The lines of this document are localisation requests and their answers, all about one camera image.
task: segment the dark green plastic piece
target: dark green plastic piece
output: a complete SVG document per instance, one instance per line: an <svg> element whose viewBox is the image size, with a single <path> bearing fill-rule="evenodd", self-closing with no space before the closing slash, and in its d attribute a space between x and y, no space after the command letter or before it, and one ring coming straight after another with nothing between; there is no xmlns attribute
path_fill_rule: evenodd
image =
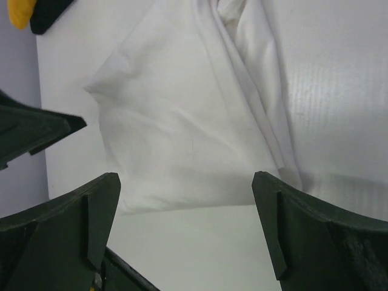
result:
<svg viewBox="0 0 388 291"><path fill-rule="evenodd" d="M252 186L283 291L388 290L388 222L331 205L268 173L256 173Z"/></svg>
<svg viewBox="0 0 388 291"><path fill-rule="evenodd" d="M81 117L32 108L0 90L0 170L16 157L34 155L85 126Z"/></svg>

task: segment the white fabric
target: white fabric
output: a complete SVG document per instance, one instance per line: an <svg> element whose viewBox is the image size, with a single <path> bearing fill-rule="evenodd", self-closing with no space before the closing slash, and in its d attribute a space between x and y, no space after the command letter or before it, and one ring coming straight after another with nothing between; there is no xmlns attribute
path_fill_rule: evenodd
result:
<svg viewBox="0 0 388 291"><path fill-rule="evenodd" d="M259 170L300 186L259 0L155 1L86 90L122 212L253 204Z"/></svg>

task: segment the yellow plastic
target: yellow plastic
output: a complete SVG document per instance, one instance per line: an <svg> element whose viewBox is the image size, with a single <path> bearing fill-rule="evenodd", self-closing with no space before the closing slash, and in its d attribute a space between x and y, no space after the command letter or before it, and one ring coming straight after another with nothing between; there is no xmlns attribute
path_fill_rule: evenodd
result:
<svg viewBox="0 0 388 291"><path fill-rule="evenodd" d="M8 14L12 25L24 29L34 12L35 4L36 0L8 0Z"/></svg>

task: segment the white wall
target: white wall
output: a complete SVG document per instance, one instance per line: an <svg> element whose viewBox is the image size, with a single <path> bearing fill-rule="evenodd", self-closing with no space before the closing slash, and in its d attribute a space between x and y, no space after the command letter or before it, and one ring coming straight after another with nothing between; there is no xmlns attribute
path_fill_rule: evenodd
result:
<svg viewBox="0 0 388 291"><path fill-rule="evenodd" d="M17 101L41 106L36 38L17 30L0 1L0 88ZM23 155L0 171L0 217L48 200L45 154Z"/></svg>

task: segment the wrinkled fabric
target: wrinkled fabric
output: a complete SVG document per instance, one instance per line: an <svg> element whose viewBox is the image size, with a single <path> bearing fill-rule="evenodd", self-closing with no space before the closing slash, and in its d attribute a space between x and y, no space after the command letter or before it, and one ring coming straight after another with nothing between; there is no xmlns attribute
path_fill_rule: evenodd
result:
<svg viewBox="0 0 388 291"><path fill-rule="evenodd" d="M253 204L260 170L286 169L300 186L275 43L263 10L250 12L258 7L155 1L85 88L122 213Z"/></svg>

